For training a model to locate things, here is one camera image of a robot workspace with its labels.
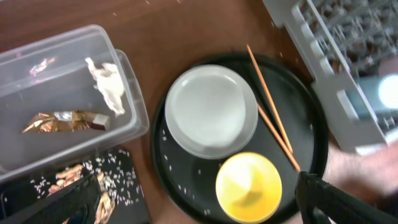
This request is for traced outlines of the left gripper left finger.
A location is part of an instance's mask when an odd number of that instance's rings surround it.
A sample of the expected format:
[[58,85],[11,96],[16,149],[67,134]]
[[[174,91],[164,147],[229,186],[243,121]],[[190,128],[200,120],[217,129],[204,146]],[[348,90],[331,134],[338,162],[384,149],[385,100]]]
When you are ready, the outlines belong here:
[[35,204],[1,220],[1,224],[63,223],[79,213],[80,223],[94,223],[101,189],[97,177],[87,175]]

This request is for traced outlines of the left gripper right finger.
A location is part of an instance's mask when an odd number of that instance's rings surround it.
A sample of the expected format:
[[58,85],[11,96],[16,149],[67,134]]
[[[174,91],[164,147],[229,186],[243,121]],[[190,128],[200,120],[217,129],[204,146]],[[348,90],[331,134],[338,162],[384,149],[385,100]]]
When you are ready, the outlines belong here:
[[384,213],[318,178],[301,171],[295,188],[295,199],[304,224],[330,223],[397,223],[397,218]]

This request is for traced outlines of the food scraps with rice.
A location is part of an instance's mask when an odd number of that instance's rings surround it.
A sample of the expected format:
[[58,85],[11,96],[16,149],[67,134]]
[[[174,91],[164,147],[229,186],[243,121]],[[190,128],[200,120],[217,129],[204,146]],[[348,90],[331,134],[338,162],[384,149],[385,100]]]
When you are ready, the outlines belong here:
[[50,177],[32,179],[30,185],[37,192],[37,198],[42,199],[88,174],[97,177],[101,189],[96,223],[107,223],[117,205],[130,206],[139,202],[141,186],[130,153],[121,148],[66,167]]

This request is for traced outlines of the yellow bowl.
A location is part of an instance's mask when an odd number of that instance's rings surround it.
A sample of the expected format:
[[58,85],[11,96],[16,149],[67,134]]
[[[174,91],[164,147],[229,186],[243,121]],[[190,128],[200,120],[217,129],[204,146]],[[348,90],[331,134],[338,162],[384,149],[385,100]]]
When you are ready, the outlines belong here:
[[262,223],[276,212],[282,181],[274,164],[255,152],[240,152],[221,166],[216,198],[222,210],[238,223]]

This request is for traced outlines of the gold foil wrapper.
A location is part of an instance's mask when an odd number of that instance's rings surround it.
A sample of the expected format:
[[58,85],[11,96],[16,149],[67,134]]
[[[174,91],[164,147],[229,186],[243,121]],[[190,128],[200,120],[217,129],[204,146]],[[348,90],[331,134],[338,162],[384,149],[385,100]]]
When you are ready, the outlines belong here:
[[22,133],[74,132],[94,129],[106,131],[111,118],[107,115],[90,111],[56,111],[36,114],[22,130]]

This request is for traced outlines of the white napkin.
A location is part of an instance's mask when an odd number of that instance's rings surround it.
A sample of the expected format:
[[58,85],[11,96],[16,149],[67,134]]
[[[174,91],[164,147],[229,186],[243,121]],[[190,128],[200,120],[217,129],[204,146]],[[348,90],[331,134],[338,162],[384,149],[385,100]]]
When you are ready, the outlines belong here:
[[97,68],[94,61],[85,58],[89,72],[96,81],[95,88],[103,95],[108,108],[115,113],[115,117],[125,113],[122,103],[124,84],[117,65],[103,63],[102,68]]

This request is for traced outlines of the grey plate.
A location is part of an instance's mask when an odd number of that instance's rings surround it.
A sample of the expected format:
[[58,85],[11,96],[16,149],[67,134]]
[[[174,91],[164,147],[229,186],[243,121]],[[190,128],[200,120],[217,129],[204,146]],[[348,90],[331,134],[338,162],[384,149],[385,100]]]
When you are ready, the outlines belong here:
[[199,65],[182,73],[165,100],[165,120],[175,142],[202,159],[242,150],[256,130],[254,92],[234,70]]

